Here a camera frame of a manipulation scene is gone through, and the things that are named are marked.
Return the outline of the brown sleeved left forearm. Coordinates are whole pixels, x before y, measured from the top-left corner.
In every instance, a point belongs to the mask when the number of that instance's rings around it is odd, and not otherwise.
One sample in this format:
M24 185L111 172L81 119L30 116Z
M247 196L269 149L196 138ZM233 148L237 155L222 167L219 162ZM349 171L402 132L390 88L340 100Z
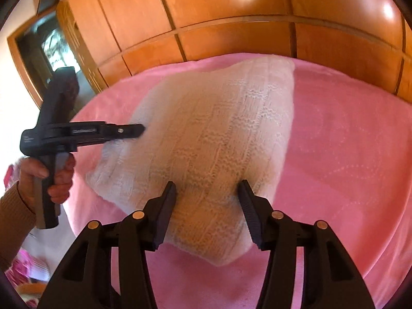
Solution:
M18 190L19 181L8 189L0 205L1 271L7 271L25 238L35 226L36 217Z

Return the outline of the person's left hand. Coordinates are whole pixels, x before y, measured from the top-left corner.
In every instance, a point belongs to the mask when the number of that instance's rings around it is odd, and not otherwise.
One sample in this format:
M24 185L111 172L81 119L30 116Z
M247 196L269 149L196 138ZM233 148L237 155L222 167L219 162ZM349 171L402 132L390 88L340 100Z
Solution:
M48 194L55 204L63 204L70 197L75 164L75 158L70 153L64 167L55 173L54 184L48 188ZM35 158L26 158L21 164L18 192L22 201L33 213L35 213L34 179L46 179L48 174L45 165Z

